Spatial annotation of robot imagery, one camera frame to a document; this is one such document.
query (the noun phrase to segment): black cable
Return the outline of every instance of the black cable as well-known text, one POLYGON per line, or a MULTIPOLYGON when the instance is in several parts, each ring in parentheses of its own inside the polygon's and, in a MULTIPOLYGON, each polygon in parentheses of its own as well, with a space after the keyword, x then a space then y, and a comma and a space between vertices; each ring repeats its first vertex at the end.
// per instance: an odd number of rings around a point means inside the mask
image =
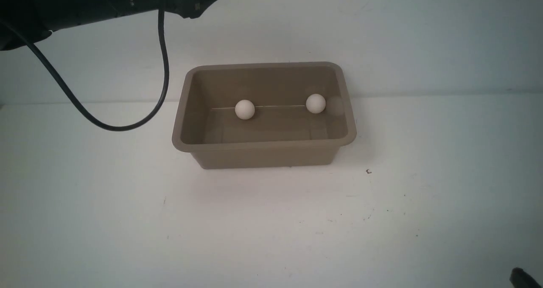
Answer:
POLYGON ((60 77, 58 72, 55 70, 55 68, 51 65, 49 60, 45 58, 45 56, 41 53, 41 51, 32 43, 30 42, 25 35, 23 35, 17 28, 15 28, 13 25, 8 23, 7 21, 0 19, 0 23, 2 25, 6 26, 12 33, 14 33, 23 43, 25 43, 30 50, 36 55, 36 57, 41 61, 43 66, 47 69, 47 71, 53 76, 55 81, 59 84, 62 91, 64 91, 64 94, 68 97, 68 99, 72 102, 72 104, 79 110, 85 118, 87 118, 91 123, 97 125, 98 127, 102 129, 106 129, 109 131, 128 131, 133 130, 138 127, 143 126, 145 123, 147 123, 157 112, 160 110, 160 107, 164 103, 164 100, 166 98, 166 93, 168 92, 168 82, 169 82, 169 63, 168 63, 168 53, 166 51, 166 43, 164 39, 164 11, 165 11, 165 2, 166 0, 160 0, 160 6, 159 6, 159 43, 160 43, 160 50, 162 52, 162 60, 164 62, 164 84, 162 85, 162 92, 160 93, 159 102, 153 108, 151 113, 149 113, 143 120, 140 120, 139 122, 136 122, 134 124, 128 125, 128 126, 111 126, 108 124, 105 124, 101 122, 100 120, 97 120, 92 114, 87 111, 87 109, 79 102, 79 100, 76 98, 76 96, 72 93, 72 91, 69 89, 68 85, 64 82, 64 79, 60 77))

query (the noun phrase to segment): white surface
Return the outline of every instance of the white surface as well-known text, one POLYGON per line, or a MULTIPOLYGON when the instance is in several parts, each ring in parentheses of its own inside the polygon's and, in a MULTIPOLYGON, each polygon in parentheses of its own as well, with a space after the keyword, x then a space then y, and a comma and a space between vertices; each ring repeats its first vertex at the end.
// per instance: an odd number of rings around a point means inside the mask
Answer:
MULTIPOLYGON (((124 124, 152 107, 89 105, 124 124)), ((256 170, 176 151, 176 107, 128 133, 67 104, 0 111, 0 286, 543 282, 543 95, 354 99, 332 165, 256 170)))
POLYGON ((326 100, 320 94, 312 94, 307 97, 306 108, 313 114, 318 114, 326 108, 326 100))
MULTIPOLYGON (((542 0, 219 0, 167 14, 168 100, 204 64, 331 61, 353 96, 543 91, 542 0)), ((39 47, 83 101, 153 101, 157 14, 53 33, 39 47)), ((29 50, 0 53, 0 103, 67 99, 29 50)))
POLYGON ((236 116, 242 120, 248 120, 255 114, 255 105, 243 99, 236 104, 236 116))

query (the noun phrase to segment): black device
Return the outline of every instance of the black device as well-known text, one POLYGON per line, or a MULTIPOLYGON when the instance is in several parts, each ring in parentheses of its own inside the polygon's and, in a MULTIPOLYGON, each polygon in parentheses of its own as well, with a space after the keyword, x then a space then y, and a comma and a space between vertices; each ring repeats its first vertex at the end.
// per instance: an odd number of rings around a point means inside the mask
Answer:
POLYGON ((96 126, 109 131, 128 131, 143 126, 164 103, 169 83, 168 53, 164 39, 165 11, 192 19, 199 17, 216 0, 0 0, 0 50, 26 45, 42 62, 77 110, 96 126), (64 79, 34 45, 51 36, 52 31, 114 19, 139 12, 158 10, 158 33, 164 81, 155 108, 142 120, 127 126, 111 126, 95 118, 79 102, 64 79))

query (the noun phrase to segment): brown plastic container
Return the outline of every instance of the brown plastic container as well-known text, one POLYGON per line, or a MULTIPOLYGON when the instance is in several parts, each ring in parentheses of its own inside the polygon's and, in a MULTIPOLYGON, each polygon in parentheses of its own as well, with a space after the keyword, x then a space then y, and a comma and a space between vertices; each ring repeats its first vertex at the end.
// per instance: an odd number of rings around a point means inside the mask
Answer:
POLYGON ((330 62, 200 66, 188 72, 175 118, 173 145, 202 168, 264 168, 330 164, 356 138, 341 68, 330 62), (309 95, 326 99, 312 114, 309 95), (242 99, 250 120, 235 112, 242 99))

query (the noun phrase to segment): ping pong ball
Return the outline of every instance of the ping pong ball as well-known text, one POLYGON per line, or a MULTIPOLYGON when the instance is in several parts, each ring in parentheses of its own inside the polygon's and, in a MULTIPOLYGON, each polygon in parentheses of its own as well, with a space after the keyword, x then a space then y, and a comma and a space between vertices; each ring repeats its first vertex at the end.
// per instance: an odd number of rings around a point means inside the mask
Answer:
POLYGON ((326 100, 320 94, 313 94, 307 97, 306 108, 313 114, 318 114, 326 108, 326 100))
POLYGON ((255 114, 255 105, 243 99, 236 104, 236 116, 242 120, 248 120, 255 114))

